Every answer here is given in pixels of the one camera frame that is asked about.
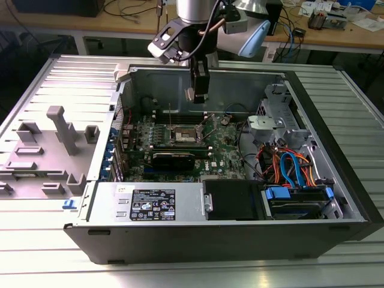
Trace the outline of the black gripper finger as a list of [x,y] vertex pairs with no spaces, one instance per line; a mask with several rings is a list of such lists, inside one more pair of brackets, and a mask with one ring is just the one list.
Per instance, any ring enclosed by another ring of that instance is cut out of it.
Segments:
[[190,59],[190,74],[193,103],[202,104],[205,102],[210,81],[206,56],[193,56]]

